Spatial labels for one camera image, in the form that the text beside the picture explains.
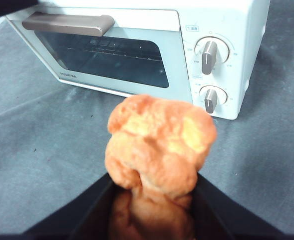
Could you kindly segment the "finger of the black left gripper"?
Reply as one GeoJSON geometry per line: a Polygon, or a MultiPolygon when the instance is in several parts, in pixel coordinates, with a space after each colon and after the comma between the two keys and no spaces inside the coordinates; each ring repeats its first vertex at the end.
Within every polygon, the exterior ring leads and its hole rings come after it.
{"type": "Polygon", "coordinates": [[[0,17],[37,4],[38,0],[0,0],[0,17]]]}

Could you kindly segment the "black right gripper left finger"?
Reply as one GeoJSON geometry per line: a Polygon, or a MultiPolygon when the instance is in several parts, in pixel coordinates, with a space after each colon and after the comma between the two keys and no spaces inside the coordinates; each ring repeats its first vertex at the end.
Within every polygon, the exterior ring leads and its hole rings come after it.
{"type": "Polygon", "coordinates": [[[29,228],[28,240],[106,240],[115,184],[104,174],[74,200],[29,228]]]}

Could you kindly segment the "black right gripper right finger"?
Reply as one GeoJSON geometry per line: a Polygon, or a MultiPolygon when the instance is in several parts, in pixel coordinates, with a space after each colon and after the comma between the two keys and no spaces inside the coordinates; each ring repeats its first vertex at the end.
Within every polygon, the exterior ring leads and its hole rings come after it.
{"type": "Polygon", "coordinates": [[[285,240],[287,236],[198,174],[191,214],[197,240],[285,240]]]}

